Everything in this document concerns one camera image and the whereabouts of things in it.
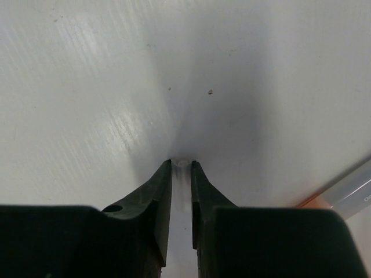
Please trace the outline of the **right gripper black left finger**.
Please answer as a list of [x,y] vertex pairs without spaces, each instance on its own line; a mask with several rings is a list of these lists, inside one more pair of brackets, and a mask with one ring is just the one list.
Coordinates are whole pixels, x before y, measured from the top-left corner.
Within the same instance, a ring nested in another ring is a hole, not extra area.
[[166,265],[172,165],[103,210],[1,206],[2,277],[160,277]]

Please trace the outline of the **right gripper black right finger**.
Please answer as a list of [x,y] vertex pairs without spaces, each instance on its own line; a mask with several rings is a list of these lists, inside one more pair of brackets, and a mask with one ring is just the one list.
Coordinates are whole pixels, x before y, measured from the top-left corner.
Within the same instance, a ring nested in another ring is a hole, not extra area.
[[331,210],[239,207],[191,164],[199,277],[364,277],[345,222]]

